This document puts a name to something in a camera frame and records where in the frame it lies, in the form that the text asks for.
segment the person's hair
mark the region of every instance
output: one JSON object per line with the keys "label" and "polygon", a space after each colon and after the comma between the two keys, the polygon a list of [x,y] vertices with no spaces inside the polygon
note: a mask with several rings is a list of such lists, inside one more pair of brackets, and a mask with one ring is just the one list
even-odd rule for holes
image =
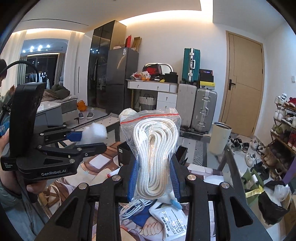
{"label": "person's hair", "polygon": [[[4,59],[0,59],[0,73],[7,67],[6,61]],[[3,79],[6,78],[7,75],[7,70],[4,71],[3,74],[0,75],[0,78],[2,77]]]}

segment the person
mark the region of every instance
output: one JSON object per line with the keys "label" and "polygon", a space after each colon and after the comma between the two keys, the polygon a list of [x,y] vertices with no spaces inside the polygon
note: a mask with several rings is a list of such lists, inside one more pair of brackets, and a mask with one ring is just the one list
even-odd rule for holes
{"label": "person", "polygon": [[[0,138],[0,156],[9,142],[9,129]],[[43,192],[46,181],[27,185],[27,191]],[[11,224],[24,241],[33,241],[44,226],[44,220],[36,213],[20,187],[14,171],[3,171],[0,165],[0,203]]]}
{"label": "person", "polygon": [[[0,59],[0,73],[7,67],[6,61],[4,59]],[[7,70],[0,75],[0,87],[2,86],[2,81],[7,76]],[[0,111],[2,110],[2,106],[4,103],[7,103],[9,99],[15,92],[15,86],[11,86],[10,89],[6,92],[4,96],[0,97]]]}

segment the cream tumbler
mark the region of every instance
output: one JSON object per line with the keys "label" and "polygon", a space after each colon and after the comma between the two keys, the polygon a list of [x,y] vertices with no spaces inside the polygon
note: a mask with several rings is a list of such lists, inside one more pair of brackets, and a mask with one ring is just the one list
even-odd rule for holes
{"label": "cream tumbler", "polygon": [[220,155],[227,143],[228,137],[231,133],[231,127],[221,123],[215,122],[213,125],[213,131],[211,135],[211,141],[208,146],[209,151],[214,155]]}

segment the metal screw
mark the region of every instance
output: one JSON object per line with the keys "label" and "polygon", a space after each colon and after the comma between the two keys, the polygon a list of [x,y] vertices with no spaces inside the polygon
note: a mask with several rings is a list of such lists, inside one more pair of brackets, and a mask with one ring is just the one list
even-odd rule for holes
{"label": "metal screw", "polygon": [[196,179],[196,176],[193,175],[193,174],[190,174],[190,175],[187,176],[187,178],[188,178],[189,180],[191,180],[191,181],[194,181],[194,180]]}
{"label": "metal screw", "polygon": [[86,189],[87,184],[86,183],[80,183],[78,187],[79,187],[79,189],[83,190],[83,189]]}
{"label": "metal screw", "polygon": [[119,176],[119,175],[112,176],[113,181],[119,181],[120,179],[121,179],[121,176]]}
{"label": "metal screw", "polygon": [[221,186],[222,186],[223,188],[227,189],[227,188],[229,188],[229,183],[227,183],[227,182],[222,182],[222,183],[221,183]]}

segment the window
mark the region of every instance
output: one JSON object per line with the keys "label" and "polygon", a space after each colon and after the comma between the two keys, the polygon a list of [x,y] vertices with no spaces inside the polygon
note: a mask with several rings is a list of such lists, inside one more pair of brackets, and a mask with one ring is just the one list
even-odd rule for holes
{"label": "window", "polygon": [[[49,79],[50,87],[54,85],[54,76],[57,66],[57,57],[58,55],[39,55],[28,57],[27,61],[31,62],[37,67],[39,73],[46,73],[47,78]],[[35,73],[33,68],[26,66],[26,77],[25,82],[34,82],[35,78],[31,75]]]}

